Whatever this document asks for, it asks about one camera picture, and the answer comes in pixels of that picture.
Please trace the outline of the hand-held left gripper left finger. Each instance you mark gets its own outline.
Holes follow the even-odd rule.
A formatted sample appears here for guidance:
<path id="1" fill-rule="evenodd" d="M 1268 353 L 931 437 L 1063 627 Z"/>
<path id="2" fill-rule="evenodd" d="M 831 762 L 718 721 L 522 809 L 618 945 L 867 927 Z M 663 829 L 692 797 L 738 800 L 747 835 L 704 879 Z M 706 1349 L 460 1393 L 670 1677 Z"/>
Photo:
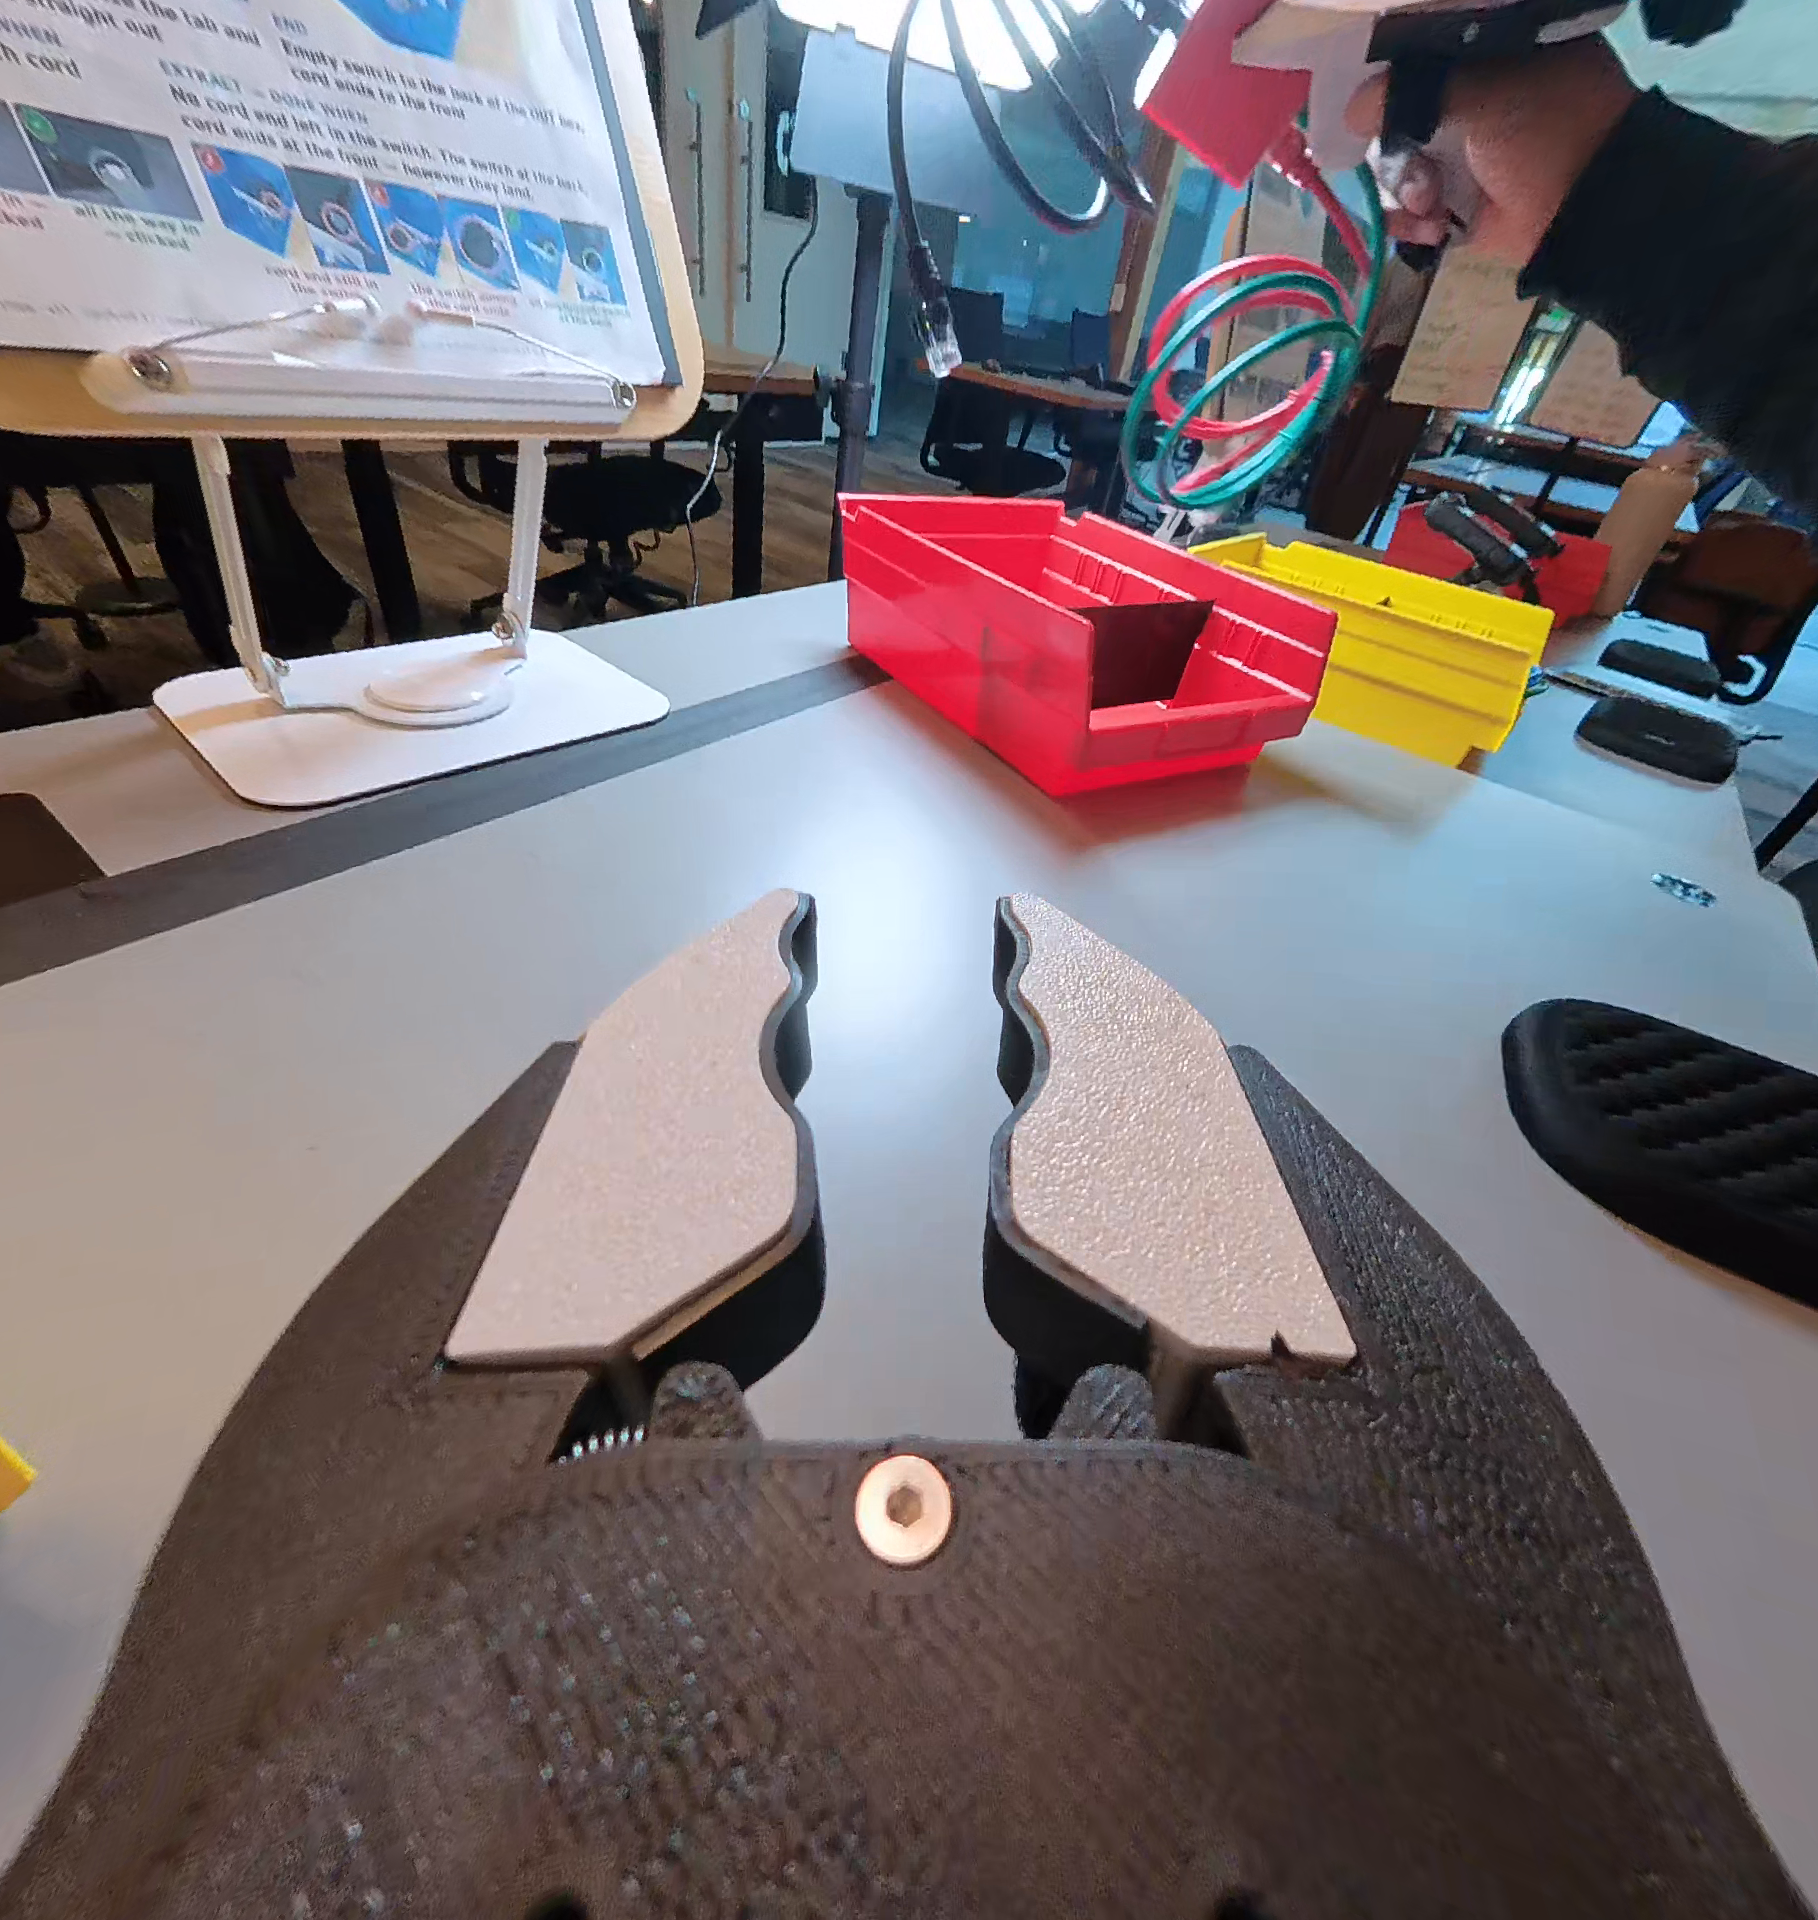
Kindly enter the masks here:
<path id="1" fill-rule="evenodd" d="M 776 886 L 585 1024 L 446 1361 L 644 1361 L 800 1249 L 819 1204 L 797 1111 L 814 977 L 814 898 Z"/>

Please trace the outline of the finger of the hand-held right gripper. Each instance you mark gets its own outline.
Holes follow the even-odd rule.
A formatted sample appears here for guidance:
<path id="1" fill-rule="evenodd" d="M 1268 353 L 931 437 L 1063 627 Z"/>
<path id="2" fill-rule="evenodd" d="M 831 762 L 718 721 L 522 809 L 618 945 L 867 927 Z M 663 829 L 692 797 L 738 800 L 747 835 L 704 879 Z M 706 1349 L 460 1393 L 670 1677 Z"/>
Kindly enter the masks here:
<path id="1" fill-rule="evenodd" d="M 1369 137 L 1352 132 L 1347 111 L 1366 77 L 1381 70 L 1369 44 L 1390 11 L 1390 1 L 1276 1 L 1235 32 L 1238 66 L 1305 75 L 1300 126 L 1319 168 L 1364 161 Z"/>

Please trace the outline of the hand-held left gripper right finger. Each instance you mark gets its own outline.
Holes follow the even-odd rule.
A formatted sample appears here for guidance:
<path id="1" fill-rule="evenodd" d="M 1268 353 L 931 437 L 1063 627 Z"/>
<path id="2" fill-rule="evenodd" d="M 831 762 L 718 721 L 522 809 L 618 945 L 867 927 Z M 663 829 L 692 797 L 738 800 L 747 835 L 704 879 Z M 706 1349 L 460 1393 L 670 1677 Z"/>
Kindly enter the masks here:
<path id="1" fill-rule="evenodd" d="M 1073 1378 L 1192 1378 L 1355 1338 L 1295 1196 L 1202 1013 L 1037 895 L 994 903 L 996 1075 L 986 1300 L 1008 1345 Z"/>

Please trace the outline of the red ethernet splitter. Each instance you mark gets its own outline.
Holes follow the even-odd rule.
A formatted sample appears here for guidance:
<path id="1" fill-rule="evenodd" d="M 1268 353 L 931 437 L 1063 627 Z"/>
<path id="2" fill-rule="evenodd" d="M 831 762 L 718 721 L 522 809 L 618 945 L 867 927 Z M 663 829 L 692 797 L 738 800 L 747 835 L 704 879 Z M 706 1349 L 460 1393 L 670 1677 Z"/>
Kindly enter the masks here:
<path id="1" fill-rule="evenodd" d="M 1247 64 L 1235 39 L 1268 1 L 1202 1 L 1175 35 L 1140 111 L 1225 185 L 1245 187 L 1309 99 L 1300 64 Z"/>

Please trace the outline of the red plastic bin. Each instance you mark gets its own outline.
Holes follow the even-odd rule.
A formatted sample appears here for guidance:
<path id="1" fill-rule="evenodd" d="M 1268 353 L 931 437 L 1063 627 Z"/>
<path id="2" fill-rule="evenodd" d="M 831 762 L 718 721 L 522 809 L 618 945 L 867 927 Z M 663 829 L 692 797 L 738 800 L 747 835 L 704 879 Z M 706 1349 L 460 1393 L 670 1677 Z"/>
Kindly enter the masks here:
<path id="1" fill-rule="evenodd" d="M 1610 548 L 1555 534 L 1493 489 L 1462 482 L 1398 508 L 1384 563 L 1544 606 L 1561 623 L 1594 609 Z"/>
<path id="2" fill-rule="evenodd" d="M 1336 613 L 1055 501 L 841 492 L 848 644 L 1046 797 L 1297 737 Z"/>

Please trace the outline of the person's right hand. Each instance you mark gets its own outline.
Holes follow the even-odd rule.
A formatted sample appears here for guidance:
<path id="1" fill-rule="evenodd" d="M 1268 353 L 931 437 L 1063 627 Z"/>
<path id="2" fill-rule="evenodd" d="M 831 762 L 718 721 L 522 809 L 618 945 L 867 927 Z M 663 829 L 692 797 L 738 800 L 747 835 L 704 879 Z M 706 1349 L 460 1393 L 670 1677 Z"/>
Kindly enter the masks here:
<path id="1" fill-rule="evenodd" d="M 1441 132 L 1481 195 L 1469 247 L 1589 321 L 1606 310 L 1668 212 L 1663 175 L 1620 133 L 1639 101 L 1598 34 L 1458 68 Z"/>

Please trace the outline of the document stand with white base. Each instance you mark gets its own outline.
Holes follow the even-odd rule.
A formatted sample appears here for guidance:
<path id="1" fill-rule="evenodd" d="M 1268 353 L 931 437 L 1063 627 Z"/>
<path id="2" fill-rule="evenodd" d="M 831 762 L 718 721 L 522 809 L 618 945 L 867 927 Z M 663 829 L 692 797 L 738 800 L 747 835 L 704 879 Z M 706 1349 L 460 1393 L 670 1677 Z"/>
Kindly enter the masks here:
<path id="1" fill-rule="evenodd" d="M 677 242 L 685 269 L 685 285 L 670 288 L 685 353 L 670 386 L 537 370 L 541 340 L 520 343 L 510 364 L 441 357 L 426 345 L 436 322 L 472 331 L 484 321 L 419 307 L 410 321 L 376 322 L 369 300 L 247 322 L 249 333 L 271 331 L 262 348 L 176 338 L 91 353 L 0 346 L 1 429 L 173 443 L 192 456 L 238 663 L 163 683 L 152 704 L 238 800 L 317 807 L 664 719 L 659 690 L 534 625 L 551 450 L 664 441 L 702 396 L 704 346 L 666 168 L 647 217 L 656 242 Z M 249 566 L 233 496 L 245 439 L 508 446 L 508 580 L 489 625 L 305 658 L 273 651 L 261 613 L 268 573 Z"/>

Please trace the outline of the black office chair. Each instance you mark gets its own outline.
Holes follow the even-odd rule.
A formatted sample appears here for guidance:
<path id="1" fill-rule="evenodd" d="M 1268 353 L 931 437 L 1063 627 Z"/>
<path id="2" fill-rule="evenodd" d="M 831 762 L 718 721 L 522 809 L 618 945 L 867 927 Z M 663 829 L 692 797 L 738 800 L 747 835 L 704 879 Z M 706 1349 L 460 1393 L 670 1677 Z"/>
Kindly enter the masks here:
<path id="1" fill-rule="evenodd" d="M 969 367 L 1001 367 L 1005 345 L 1001 293 L 950 288 L 948 314 L 957 348 Z M 936 382 L 931 400 L 921 468 L 984 496 L 1049 492 L 1065 486 L 1065 465 L 1051 455 L 1027 446 L 1034 412 L 1015 396 L 962 379 L 951 370 Z"/>
<path id="2" fill-rule="evenodd" d="M 573 621 L 603 620 L 615 603 L 639 613 L 682 609 L 683 589 L 639 570 L 642 548 L 668 534 L 692 534 L 721 506 L 714 477 L 668 458 L 661 441 L 647 453 L 589 448 L 553 462 L 537 541 L 551 553 L 582 546 L 582 558 L 537 577 L 534 599 Z"/>

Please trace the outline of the black ribbed pad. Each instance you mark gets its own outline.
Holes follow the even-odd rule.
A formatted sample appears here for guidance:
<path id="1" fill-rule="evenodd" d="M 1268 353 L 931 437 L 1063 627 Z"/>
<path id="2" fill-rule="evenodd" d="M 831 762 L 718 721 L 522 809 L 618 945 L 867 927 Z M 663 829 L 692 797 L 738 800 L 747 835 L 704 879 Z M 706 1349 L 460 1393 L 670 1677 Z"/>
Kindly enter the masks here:
<path id="1" fill-rule="evenodd" d="M 1522 1137 L 1584 1197 L 1818 1311 L 1818 1075 L 1579 998 L 1517 1013 L 1500 1063 Z"/>

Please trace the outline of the black oval pad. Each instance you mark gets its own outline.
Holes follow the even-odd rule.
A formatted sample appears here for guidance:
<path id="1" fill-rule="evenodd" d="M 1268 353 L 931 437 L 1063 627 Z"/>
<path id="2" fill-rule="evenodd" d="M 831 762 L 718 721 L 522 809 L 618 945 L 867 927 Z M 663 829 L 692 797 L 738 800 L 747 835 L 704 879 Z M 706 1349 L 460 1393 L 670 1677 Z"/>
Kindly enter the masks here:
<path id="1" fill-rule="evenodd" d="M 1627 692 L 1599 694 L 1572 735 L 1598 754 L 1702 786 L 1733 780 L 1740 754 L 1723 721 Z"/>
<path id="2" fill-rule="evenodd" d="M 1644 639 L 1611 639 L 1599 651 L 1598 668 L 1697 700 L 1721 695 L 1723 678 L 1709 658 Z"/>

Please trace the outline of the printed instruction sheet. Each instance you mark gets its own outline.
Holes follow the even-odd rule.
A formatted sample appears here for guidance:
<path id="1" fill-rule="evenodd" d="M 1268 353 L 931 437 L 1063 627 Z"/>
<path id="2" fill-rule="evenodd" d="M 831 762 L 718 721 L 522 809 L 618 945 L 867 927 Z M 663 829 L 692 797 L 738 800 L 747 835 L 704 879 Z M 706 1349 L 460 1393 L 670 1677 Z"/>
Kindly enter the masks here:
<path id="1" fill-rule="evenodd" d="M 0 1 L 0 346 L 247 350 L 369 300 L 670 386 L 661 187 L 628 3 Z"/>

